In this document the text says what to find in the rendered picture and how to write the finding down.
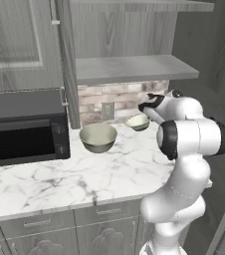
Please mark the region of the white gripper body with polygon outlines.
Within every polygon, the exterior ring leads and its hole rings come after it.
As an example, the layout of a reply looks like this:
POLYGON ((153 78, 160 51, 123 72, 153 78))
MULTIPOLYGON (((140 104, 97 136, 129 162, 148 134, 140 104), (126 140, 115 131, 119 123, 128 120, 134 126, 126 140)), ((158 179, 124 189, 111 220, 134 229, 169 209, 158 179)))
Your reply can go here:
POLYGON ((143 112, 155 123, 158 125, 161 124, 161 117, 160 115, 153 109, 149 107, 145 107, 143 112))

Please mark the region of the small grey-green bowl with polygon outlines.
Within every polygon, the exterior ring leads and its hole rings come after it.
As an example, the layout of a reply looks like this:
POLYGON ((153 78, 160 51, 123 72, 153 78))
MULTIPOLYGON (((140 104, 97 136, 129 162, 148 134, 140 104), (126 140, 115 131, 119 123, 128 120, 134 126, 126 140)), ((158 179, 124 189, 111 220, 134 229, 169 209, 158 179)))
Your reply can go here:
POLYGON ((135 131, 141 131, 148 128, 149 123, 150 119, 146 114, 139 114, 131 117, 129 120, 126 121, 125 124, 135 131))

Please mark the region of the large grey-green bowl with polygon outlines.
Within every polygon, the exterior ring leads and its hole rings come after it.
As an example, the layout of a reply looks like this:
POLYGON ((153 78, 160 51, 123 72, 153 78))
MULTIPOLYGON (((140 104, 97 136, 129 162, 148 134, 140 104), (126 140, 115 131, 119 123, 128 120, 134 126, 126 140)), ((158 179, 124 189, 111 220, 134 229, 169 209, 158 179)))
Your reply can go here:
POLYGON ((83 127, 80 130, 79 136, 88 151, 104 153, 113 147, 117 131, 108 124, 97 123, 83 127))

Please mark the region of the tall grey wood cabinet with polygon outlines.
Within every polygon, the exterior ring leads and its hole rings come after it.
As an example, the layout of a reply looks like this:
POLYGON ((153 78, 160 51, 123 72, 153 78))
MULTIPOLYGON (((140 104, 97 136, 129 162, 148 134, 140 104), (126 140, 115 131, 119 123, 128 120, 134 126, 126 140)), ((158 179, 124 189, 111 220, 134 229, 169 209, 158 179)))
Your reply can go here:
MULTIPOLYGON (((172 81, 169 86, 197 99, 204 114, 225 125, 225 0, 208 0, 211 13, 180 13, 173 55, 199 71, 196 80, 172 81)), ((209 157, 213 185, 203 192, 205 214, 191 223, 184 249, 188 255, 213 255, 210 246, 225 216, 225 154, 209 157)))

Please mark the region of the open grey wood cabinet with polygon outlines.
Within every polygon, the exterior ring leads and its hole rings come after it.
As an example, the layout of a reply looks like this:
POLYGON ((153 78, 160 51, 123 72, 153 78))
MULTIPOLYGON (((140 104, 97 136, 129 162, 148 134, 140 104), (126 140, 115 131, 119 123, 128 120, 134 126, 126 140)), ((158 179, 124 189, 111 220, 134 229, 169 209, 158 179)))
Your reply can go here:
POLYGON ((205 0, 71 0, 80 85, 196 79, 172 55, 180 12, 211 12, 205 0))

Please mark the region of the open grey cabinet door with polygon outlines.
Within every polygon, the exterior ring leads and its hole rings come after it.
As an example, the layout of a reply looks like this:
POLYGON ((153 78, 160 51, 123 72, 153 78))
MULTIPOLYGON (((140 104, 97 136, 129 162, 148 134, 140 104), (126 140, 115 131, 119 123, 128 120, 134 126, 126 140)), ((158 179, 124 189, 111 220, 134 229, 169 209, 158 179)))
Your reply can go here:
POLYGON ((57 0, 56 5, 60 20, 59 34, 63 61, 64 84, 67 101, 69 103, 69 119, 71 128, 79 129, 81 127, 81 122, 71 0, 57 0))

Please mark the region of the grey wood cabinet door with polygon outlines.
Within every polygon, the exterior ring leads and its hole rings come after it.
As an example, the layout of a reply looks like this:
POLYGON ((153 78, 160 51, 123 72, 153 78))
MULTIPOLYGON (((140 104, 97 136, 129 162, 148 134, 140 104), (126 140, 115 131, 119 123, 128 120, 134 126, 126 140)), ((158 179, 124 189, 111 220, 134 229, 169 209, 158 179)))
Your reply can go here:
POLYGON ((63 85, 53 0, 0 0, 0 92, 63 85))

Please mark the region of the grey drawer front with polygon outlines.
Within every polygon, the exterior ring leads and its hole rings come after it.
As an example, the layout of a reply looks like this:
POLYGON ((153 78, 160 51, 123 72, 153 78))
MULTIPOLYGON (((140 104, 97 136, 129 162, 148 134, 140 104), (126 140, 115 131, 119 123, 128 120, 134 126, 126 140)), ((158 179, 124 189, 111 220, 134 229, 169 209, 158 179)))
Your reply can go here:
POLYGON ((122 219, 139 214, 140 200, 122 201, 75 210, 77 226, 122 219))
POLYGON ((6 238, 55 231, 74 226, 75 221, 72 211, 61 211, 0 222, 0 227, 6 238))

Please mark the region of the black microwave oven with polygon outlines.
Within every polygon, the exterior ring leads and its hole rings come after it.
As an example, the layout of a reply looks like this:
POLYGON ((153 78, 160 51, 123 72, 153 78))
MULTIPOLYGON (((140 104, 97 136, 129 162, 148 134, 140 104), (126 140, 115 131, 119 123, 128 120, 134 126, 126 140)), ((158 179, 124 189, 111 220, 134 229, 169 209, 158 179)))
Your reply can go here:
POLYGON ((0 166, 70 156, 60 89, 0 93, 0 166))

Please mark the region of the grey wall outlet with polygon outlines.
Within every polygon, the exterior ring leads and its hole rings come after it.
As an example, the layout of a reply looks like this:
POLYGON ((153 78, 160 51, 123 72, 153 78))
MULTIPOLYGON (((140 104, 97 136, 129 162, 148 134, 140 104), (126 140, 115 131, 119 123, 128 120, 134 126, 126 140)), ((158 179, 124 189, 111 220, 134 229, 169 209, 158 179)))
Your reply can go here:
POLYGON ((114 103, 102 103, 102 119, 109 121, 114 119, 114 103))

